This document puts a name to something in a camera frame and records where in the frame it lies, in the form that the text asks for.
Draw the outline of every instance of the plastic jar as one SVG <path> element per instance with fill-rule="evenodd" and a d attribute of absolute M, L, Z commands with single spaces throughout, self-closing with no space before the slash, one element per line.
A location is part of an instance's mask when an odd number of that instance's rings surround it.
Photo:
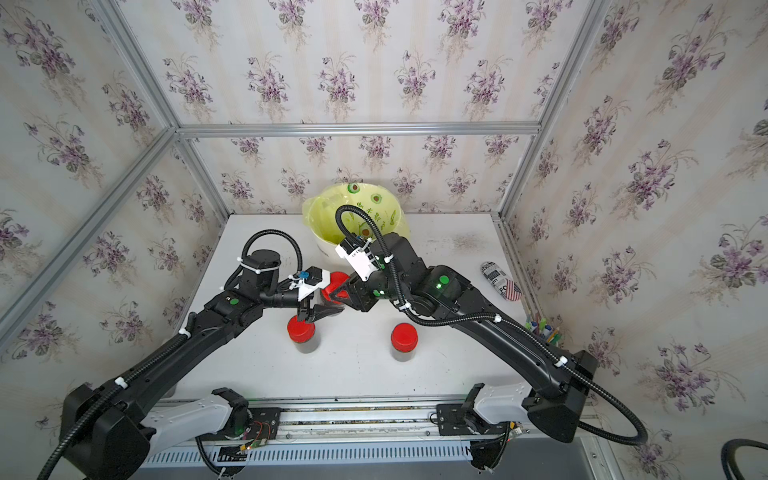
<path fill-rule="evenodd" d="M 288 336 L 301 353 L 312 353 L 320 345 L 315 324 L 300 322 L 295 316 L 288 321 Z"/>
<path fill-rule="evenodd" d="M 416 344 L 419 343 L 419 334 L 410 323 L 400 323 L 392 330 L 392 356 L 398 362 L 407 362 L 413 358 Z"/>

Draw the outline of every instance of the wallpaper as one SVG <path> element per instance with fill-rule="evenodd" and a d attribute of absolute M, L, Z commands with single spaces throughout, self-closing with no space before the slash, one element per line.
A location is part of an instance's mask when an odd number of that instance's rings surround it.
<path fill-rule="evenodd" d="M 6 475 L 37 475 L 58 442 L 69 391 L 100 385 L 170 338 L 219 229 L 169 152 L 0 355 Z M 68 462 L 57 471 L 82 478 Z"/>
<path fill-rule="evenodd" d="M 161 130 L 87 0 L 0 2 L 0 314 Z"/>
<path fill-rule="evenodd" d="M 236 214 L 296 214 L 329 185 L 366 182 L 405 212 L 496 211 L 530 141 L 518 135 L 247 137 L 192 142 Z"/>
<path fill-rule="evenodd" d="M 544 314 L 647 424 L 625 478 L 722 478 L 726 440 L 768 441 L 767 31 L 765 0 L 614 2 L 513 212 Z"/>
<path fill-rule="evenodd" d="M 535 120 L 588 5 L 118 3 L 186 124 Z"/>

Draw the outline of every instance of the red cap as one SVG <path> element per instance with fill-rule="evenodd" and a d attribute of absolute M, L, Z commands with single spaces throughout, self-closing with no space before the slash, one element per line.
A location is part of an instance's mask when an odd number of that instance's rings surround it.
<path fill-rule="evenodd" d="M 419 334 L 410 323 L 400 323 L 392 331 L 392 346 L 400 352 L 410 352 L 419 343 Z"/>
<path fill-rule="evenodd" d="M 344 272 L 331 272 L 331 283 L 325 287 L 324 289 L 320 290 L 323 293 L 323 296 L 331 303 L 337 303 L 341 304 L 341 302 L 336 302 L 335 300 L 331 300 L 330 294 L 332 291 L 339 288 L 339 285 L 346 282 L 346 280 L 349 278 L 349 275 L 347 275 Z M 338 294 L 339 298 L 349 298 L 349 294 L 347 292 L 339 292 Z"/>
<path fill-rule="evenodd" d="M 300 322 L 294 316 L 288 321 L 288 336 L 296 343 L 304 343 L 315 334 L 315 324 Z"/>

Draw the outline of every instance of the wire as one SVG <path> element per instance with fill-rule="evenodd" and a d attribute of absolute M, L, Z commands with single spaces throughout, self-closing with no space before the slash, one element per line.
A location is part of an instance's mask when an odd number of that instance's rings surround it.
<path fill-rule="evenodd" d="M 389 257 L 392 254 L 392 251 L 389 249 L 386 242 L 384 241 L 384 236 L 382 235 L 379 228 L 376 226 L 376 222 L 374 222 L 373 219 L 362 208 L 356 207 L 354 205 L 342 205 L 341 207 L 336 209 L 336 225 L 339 227 L 341 232 L 350 242 L 355 242 L 355 244 L 359 243 L 357 240 L 357 237 L 355 237 L 354 234 L 349 232 L 349 230 L 346 228 L 346 226 L 342 222 L 341 216 L 344 212 L 351 212 L 353 214 L 358 215 L 363 219 L 363 221 L 365 221 L 371 227 L 371 230 L 373 231 L 373 235 L 376 237 L 376 240 L 379 242 L 379 248 L 381 248 L 384 257 Z M 405 305 L 406 297 L 402 292 L 402 286 L 400 285 L 400 279 L 398 276 L 396 262 L 387 263 L 386 268 L 390 276 L 392 277 L 392 284 L 395 286 L 395 292 L 397 295 L 397 301 L 399 302 L 399 305 Z M 461 323 L 461 322 L 468 322 L 471 320 L 491 320 L 492 321 L 496 317 L 495 313 L 480 312 L 480 313 L 470 313 L 468 315 L 457 316 L 450 319 L 430 320 L 430 319 L 423 319 L 422 317 L 415 315 L 413 312 L 410 311 L 410 309 L 405 309 L 403 310 L 403 312 L 411 321 L 421 326 L 447 326 L 447 325 L 454 325 L 456 323 Z M 519 331 L 523 336 L 525 336 L 528 340 L 530 340 L 536 346 L 536 348 L 541 350 L 541 352 L 550 361 L 557 362 L 559 360 L 559 357 L 556 356 L 549 349 L 549 346 L 546 343 L 543 343 L 537 336 L 531 333 L 523 325 L 520 325 L 514 320 L 507 320 L 503 317 L 502 317 L 502 322 Z M 643 422 L 641 422 L 640 419 L 631 410 L 629 410 L 629 408 L 624 403 L 622 403 L 619 399 L 611 395 L 607 390 L 600 387 L 597 383 L 593 382 L 591 379 L 587 378 L 586 376 L 572 369 L 568 365 L 563 365 L 560 368 L 562 368 L 565 372 L 567 372 L 572 377 L 576 378 L 579 382 L 583 383 L 590 389 L 594 390 L 599 396 L 606 399 L 608 403 L 613 405 L 616 410 L 618 410 L 624 417 L 627 418 L 627 420 L 629 420 L 632 426 L 637 430 L 637 434 L 634 437 L 616 435 L 611 432 L 606 432 L 603 429 L 599 429 L 594 425 L 590 425 L 588 423 L 579 421 L 578 426 L 580 428 L 586 430 L 587 432 L 593 433 L 597 436 L 603 437 L 604 439 L 608 439 L 612 442 L 621 443 L 622 445 L 642 445 L 648 440 L 648 432 L 645 429 Z"/>
<path fill-rule="evenodd" d="M 240 258 L 248 257 L 248 250 L 250 250 L 251 245 L 253 245 L 253 242 L 255 242 L 257 239 L 264 237 L 265 235 L 277 235 L 278 237 L 282 237 L 286 240 L 288 240 L 293 247 L 293 251 L 296 252 L 296 271 L 300 272 L 303 269 L 303 259 L 301 257 L 301 249 L 299 248 L 299 244 L 291 237 L 288 233 L 283 232 L 282 230 L 275 230 L 273 228 L 268 228 L 266 230 L 261 230 L 260 232 L 254 233 L 251 238 L 246 241 L 245 245 L 243 245 L 243 252 L 240 255 Z M 238 265 L 235 271 L 230 275 L 230 277 L 227 279 L 227 282 L 224 284 L 224 288 L 229 290 L 231 288 L 234 288 L 237 285 L 237 276 L 240 275 L 240 273 L 243 271 L 243 266 Z"/>
<path fill-rule="evenodd" d="M 739 447 L 757 447 L 758 449 L 768 450 L 768 444 L 757 442 L 749 439 L 733 439 L 728 440 L 723 444 L 723 448 L 720 450 L 720 461 L 723 464 L 723 472 L 725 472 L 725 478 L 728 480 L 744 480 L 744 475 L 741 475 L 739 466 L 736 465 L 736 450 Z"/>
<path fill-rule="evenodd" d="M 124 377 L 123 380 L 130 385 L 131 382 L 133 382 L 139 376 L 143 375 L 158 362 L 165 359 L 172 352 L 178 349 L 186 340 L 186 335 L 177 335 L 175 339 L 169 341 L 165 349 L 161 350 L 157 355 L 146 360 L 141 366 L 132 369 L 131 373 Z M 45 465 L 43 465 L 42 470 L 40 470 L 38 480 L 48 480 L 48 477 L 51 476 L 54 467 L 64 455 L 64 452 L 66 452 L 66 450 L 86 427 L 90 426 L 92 422 L 95 422 L 96 419 L 112 405 L 112 399 L 118 396 L 118 393 L 122 391 L 123 387 L 115 385 L 108 392 L 103 393 L 101 397 L 99 397 L 99 399 L 96 400 L 96 402 L 94 402 L 94 404 L 91 405 L 91 407 L 88 408 L 88 410 L 86 410 L 85 413 L 80 416 L 77 422 L 75 422 L 74 425 L 67 431 L 66 435 L 61 437 L 61 441 L 59 442 L 58 446 L 51 453 L 51 456 L 48 457 L 48 460 Z"/>

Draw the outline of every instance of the white tabletop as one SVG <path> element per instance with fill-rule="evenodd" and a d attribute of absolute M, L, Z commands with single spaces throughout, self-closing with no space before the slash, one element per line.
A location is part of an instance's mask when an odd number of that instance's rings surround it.
<path fill-rule="evenodd" d="M 407 216 L 411 244 L 427 266 L 445 264 L 467 277 L 499 309 L 519 322 L 520 302 L 503 299 L 480 274 L 480 264 L 493 261 L 509 273 L 492 219 L 484 214 L 414 214 Z M 190 311 L 220 292 L 237 267 L 237 257 L 252 234 L 266 228 L 283 230 L 301 246 L 304 268 L 329 268 L 300 215 L 233 215 L 224 228 Z M 281 237 L 267 236 L 251 250 L 280 253 L 280 279 L 296 270 L 293 248 Z M 334 396 L 413 396 L 466 394 L 472 385 L 522 382 L 510 366 L 464 333 L 451 327 L 415 326 L 419 344 L 408 362 L 389 352 L 392 328 L 407 322 L 389 302 L 368 313 L 350 308 L 317 322 L 320 345 L 299 353 L 286 325 L 294 310 L 268 309 L 235 340 L 221 347 L 178 384 L 175 399 L 195 399 L 229 387 L 259 398 L 328 398 Z"/>

